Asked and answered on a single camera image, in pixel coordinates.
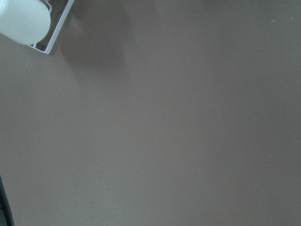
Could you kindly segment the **white cup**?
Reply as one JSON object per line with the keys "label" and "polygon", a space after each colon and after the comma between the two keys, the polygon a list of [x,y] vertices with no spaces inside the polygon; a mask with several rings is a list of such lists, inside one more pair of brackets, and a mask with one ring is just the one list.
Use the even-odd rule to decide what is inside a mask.
{"label": "white cup", "polygon": [[47,35],[50,12],[40,0],[2,0],[0,2],[0,33],[22,44],[35,44]]}

